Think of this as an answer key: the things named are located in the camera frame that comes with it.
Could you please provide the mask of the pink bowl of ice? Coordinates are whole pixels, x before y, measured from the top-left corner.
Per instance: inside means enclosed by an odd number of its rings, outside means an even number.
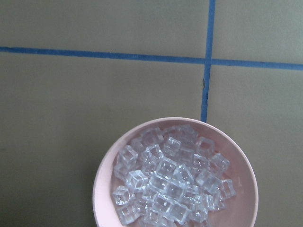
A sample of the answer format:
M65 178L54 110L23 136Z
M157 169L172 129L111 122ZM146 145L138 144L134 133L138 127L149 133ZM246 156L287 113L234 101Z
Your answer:
M258 188L240 147L188 118L143 123L105 154L93 188L99 227L252 227Z

